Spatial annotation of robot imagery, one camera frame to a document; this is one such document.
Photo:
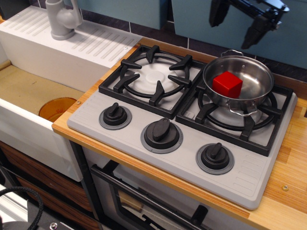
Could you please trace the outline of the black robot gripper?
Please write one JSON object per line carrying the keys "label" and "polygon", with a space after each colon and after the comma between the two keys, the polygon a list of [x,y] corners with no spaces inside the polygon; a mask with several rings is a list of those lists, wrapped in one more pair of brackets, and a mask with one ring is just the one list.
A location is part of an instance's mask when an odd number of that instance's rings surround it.
{"label": "black robot gripper", "polygon": [[211,27],[219,26],[224,21],[230,4],[254,19],[247,30],[242,49],[256,45],[268,31],[277,30],[282,16],[290,11],[281,0],[212,0],[209,15]]}

